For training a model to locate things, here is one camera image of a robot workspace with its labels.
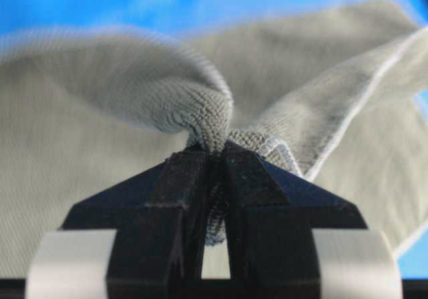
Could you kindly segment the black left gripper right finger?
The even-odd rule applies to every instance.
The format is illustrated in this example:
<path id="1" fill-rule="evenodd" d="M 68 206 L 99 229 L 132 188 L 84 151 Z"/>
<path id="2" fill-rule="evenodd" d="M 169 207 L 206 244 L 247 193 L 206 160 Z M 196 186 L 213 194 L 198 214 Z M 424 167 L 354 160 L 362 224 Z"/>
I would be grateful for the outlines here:
<path id="1" fill-rule="evenodd" d="M 241 298 L 320 298 L 312 229 L 366 229 L 357 206 L 231 141 L 221 165 L 231 279 Z"/>

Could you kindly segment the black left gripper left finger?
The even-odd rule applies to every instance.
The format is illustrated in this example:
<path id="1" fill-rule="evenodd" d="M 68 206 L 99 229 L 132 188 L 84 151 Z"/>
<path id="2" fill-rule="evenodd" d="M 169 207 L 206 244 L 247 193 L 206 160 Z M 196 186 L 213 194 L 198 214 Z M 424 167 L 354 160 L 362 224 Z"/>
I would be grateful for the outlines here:
<path id="1" fill-rule="evenodd" d="M 210 170 L 188 148 L 71 208 L 64 230 L 116 231 L 109 298 L 182 298 L 201 279 Z"/>

